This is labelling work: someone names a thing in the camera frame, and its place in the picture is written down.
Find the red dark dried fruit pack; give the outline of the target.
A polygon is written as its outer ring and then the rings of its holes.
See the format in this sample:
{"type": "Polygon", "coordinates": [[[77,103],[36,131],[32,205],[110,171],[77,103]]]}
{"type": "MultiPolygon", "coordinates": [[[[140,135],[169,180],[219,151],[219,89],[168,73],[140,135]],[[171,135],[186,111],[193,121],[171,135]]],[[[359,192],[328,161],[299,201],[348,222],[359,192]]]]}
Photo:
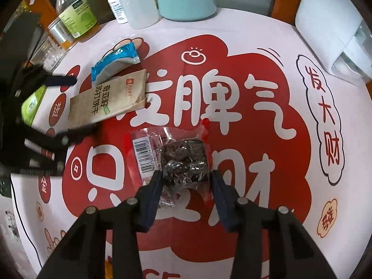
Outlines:
{"type": "Polygon", "coordinates": [[[161,172],[160,208],[174,207],[185,189],[195,190],[205,202],[211,200],[208,120],[192,130],[156,126],[128,132],[124,153],[136,188],[149,184],[155,171],[161,172]]]}

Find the kraft paper cracker pack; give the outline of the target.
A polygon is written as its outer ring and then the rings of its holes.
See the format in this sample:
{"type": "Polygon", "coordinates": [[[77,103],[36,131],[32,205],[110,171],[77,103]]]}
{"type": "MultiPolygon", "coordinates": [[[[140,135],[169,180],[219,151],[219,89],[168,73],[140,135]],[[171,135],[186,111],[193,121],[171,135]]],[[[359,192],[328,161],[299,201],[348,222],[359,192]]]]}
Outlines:
{"type": "Polygon", "coordinates": [[[70,99],[68,129],[79,129],[144,108],[145,69],[100,84],[70,99]]]}

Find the green tissue pack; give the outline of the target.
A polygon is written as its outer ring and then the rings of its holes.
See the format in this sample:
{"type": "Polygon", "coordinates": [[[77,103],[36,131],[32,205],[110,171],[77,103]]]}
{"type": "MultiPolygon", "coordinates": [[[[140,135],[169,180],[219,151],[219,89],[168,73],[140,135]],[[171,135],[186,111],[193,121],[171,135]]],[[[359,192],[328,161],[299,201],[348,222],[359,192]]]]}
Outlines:
{"type": "Polygon", "coordinates": [[[31,94],[21,105],[21,116],[25,124],[32,126],[38,108],[42,102],[43,96],[47,87],[41,86],[33,94],[31,94]]]}

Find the clear drinking glass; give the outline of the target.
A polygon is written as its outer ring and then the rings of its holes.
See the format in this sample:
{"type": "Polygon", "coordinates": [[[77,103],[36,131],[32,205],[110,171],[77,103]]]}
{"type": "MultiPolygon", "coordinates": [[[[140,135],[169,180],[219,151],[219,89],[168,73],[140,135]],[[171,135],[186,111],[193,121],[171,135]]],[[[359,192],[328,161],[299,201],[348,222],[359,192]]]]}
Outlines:
{"type": "Polygon", "coordinates": [[[32,65],[40,65],[46,71],[53,72],[65,57],[66,51],[58,46],[52,37],[47,36],[32,54],[30,62],[32,65]]]}

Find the small metal can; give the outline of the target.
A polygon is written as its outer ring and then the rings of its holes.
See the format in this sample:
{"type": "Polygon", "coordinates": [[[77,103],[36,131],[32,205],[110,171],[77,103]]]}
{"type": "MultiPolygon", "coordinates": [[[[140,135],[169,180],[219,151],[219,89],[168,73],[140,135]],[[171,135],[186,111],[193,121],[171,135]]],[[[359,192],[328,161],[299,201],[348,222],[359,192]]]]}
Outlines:
{"type": "Polygon", "coordinates": [[[70,34],[68,29],[59,17],[48,26],[49,33],[54,37],[56,42],[66,51],[71,50],[75,44],[76,39],[70,34]]]}

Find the green label plastic bottle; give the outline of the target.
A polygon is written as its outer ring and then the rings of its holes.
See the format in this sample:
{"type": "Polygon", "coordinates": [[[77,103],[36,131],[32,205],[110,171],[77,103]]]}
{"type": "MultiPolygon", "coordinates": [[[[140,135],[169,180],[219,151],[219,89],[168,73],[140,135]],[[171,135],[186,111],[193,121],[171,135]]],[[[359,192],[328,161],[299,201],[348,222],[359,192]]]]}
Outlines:
{"type": "Polygon", "coordinates": [[[56,13],[78,42],[86,42],[100,30],[88,0],[56,0],[56,13]]]}

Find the small blue white packet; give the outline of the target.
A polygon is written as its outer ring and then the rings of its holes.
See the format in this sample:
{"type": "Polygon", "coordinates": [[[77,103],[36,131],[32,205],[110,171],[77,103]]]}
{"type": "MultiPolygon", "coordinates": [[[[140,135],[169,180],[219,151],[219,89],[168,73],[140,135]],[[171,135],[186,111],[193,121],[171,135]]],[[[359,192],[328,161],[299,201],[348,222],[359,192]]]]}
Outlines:
{"type": "Polygon", "coordinates": [[[126,43],[104,56],[91,68],[91,84],[98,86],[124,69],[140,62],[135,44],[126,43]]]}

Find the small white pill bottle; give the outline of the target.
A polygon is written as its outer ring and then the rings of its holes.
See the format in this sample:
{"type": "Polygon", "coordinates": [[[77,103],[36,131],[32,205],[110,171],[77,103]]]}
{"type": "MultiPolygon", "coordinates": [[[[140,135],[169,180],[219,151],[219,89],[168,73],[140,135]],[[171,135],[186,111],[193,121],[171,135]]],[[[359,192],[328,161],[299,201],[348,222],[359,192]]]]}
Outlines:
{"type": "Polygon", "coordinates": [[[107,0],[108,4],[111,8],[111,11],[113,12],[113,15],[115,16],[115,19],[119,24],[127,23],[127,17],[124,13],[124,10],[121,6],[121,3],[119,0],[107,0]]]}

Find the white squeeze wash bottle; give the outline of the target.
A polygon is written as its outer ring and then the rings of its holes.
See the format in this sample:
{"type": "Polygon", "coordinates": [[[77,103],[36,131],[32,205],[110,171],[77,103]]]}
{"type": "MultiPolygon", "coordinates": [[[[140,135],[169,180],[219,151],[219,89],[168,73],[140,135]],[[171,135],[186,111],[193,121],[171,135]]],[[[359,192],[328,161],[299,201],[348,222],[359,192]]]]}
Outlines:
{"type": "Polygon", "coordinates": [[[155,0],[119,0],[131,28],[140,30],[159,21],[155,0]]]}

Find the white clear storage box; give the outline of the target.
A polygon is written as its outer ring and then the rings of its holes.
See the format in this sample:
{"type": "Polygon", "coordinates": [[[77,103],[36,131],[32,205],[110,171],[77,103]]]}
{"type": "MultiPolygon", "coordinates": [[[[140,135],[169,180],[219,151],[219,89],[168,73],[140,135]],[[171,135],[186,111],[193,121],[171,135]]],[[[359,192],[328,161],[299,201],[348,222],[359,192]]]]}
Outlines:
{"type": "Polygon", "coordinates": [[[350,0],[301,0],[295,26],[327,73],[371,82],[371,30],[350,0]]]}

